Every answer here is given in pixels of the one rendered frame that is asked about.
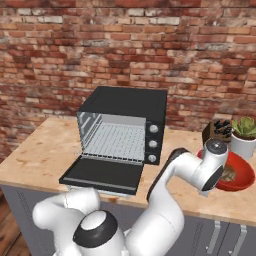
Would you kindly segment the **green plant in white pot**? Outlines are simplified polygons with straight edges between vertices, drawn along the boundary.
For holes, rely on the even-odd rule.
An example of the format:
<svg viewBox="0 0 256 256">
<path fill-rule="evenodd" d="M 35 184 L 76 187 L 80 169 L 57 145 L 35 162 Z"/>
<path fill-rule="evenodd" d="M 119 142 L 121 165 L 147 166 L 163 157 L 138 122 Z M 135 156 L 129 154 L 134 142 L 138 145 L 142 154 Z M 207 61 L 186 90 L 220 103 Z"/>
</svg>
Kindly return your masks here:
<svg viewBox="0 0 256 256">
<path fill-rule="evenodd" d="M 232 121 L 230 150 L 245 160 L 249 160 L 256 149 L 256 121 L 251 117 L 241 117 Z"/>
</svg>

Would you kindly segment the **black toaster oven door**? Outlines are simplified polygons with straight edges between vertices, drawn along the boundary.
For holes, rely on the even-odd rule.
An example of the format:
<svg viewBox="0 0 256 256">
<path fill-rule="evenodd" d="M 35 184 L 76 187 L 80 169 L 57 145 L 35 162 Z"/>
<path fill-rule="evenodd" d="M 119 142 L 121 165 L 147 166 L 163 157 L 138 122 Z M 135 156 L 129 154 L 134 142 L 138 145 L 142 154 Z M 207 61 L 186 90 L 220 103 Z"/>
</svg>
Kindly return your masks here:
<svg viewBox="0 0 256 256">
<path fill-rule="evenodd" d="M 59 178 L 59 183 L 135 195 L 143 167 L 143 163 L 99 160 L 79 156 Z"/>
</svg>

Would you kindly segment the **red bowl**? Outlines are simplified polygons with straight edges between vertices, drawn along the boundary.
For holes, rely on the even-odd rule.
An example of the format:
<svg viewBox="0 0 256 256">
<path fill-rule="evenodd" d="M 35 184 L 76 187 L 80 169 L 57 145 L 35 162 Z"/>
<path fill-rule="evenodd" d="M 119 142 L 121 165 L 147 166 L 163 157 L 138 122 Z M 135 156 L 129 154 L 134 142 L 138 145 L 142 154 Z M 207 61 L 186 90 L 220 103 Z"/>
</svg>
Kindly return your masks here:
<svg viewBox="0 0 256 256">
<path fill-rule="evenodd" d="M 230 165 L 236 172 L 234 181 L 219 179 L 216 187 L 224 191 L 241 191 L 250 187 L 255 181 L 255 173 L 250 164 L 234 152 L 228 153 L 226 165 Z"/>
</svg>

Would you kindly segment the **black toaster oven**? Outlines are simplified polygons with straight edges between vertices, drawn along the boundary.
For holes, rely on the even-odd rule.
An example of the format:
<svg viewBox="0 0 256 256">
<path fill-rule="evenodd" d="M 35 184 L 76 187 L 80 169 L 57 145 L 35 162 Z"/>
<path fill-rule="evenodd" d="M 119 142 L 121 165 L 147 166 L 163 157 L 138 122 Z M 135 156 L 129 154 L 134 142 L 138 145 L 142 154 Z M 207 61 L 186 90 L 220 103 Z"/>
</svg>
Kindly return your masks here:
<svg viewBox="0 0 256 256">
<path fill-rule="evenodd" d="M 97 87 L 77 111 L 82 155 L 157 165 L 163 143 L 167 92 Z M 158 126 L 152 133 L 151 125 Z M 151 140 L 156 148 L 149 147 Z M 156 161 L 150 162 L 149 155 Z"/>
</svg>

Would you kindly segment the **grey cupboard door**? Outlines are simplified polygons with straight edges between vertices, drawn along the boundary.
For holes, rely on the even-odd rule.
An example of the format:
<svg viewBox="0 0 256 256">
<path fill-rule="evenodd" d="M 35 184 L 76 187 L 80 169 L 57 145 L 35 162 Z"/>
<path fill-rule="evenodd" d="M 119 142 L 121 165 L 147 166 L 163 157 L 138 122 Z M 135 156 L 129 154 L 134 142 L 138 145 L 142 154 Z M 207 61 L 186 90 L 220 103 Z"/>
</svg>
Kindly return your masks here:
<svg viewBox="0 0 256 256">
<path fill-rule="evenodd" d="M 54 196 L 54 193 L 7 185 L 1 188 L 32 256 L 52 256 L 55 252 L 53 233 L 34 224 L 32 211 L 37 202 Z"/>
<path fill-rule="evenodd" d="M 227 241 L 224 249 L 225 256 L 231 256 L 231 252 L 240 234 L 240 225 L 230 224 L 227 230 Z M 238 256 L 256 256 L 256 227 L 247 226 L 247 235 L 239 251 Z"/>
<path fill-rule="evenodd" d="M 214 229 L 214 221 L 192 216 L 185 217 L 185 226 L 180 237 L 181 256 L 217 256 L 227 231 L 228 223 L 220 221 L 221 230 L 214 251 L 212 254 L 207 254 L 205 247 L 209 245 Z"/>
</svg>

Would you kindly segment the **brown bread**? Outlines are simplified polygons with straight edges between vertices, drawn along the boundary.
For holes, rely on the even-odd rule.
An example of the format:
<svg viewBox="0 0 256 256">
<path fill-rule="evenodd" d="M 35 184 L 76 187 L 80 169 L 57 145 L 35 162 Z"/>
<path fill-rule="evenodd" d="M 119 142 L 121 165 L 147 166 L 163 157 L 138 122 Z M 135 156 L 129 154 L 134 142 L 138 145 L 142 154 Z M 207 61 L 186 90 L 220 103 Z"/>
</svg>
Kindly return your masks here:
<svg viewBox="0 0 256 256">
<path fill-rule="evenodd" d="M 236 172 L 232 166 L 226 165 L 221 176 L 221 180 L 223 181 L 234 181 L 236 178 Z"/>
</svg>

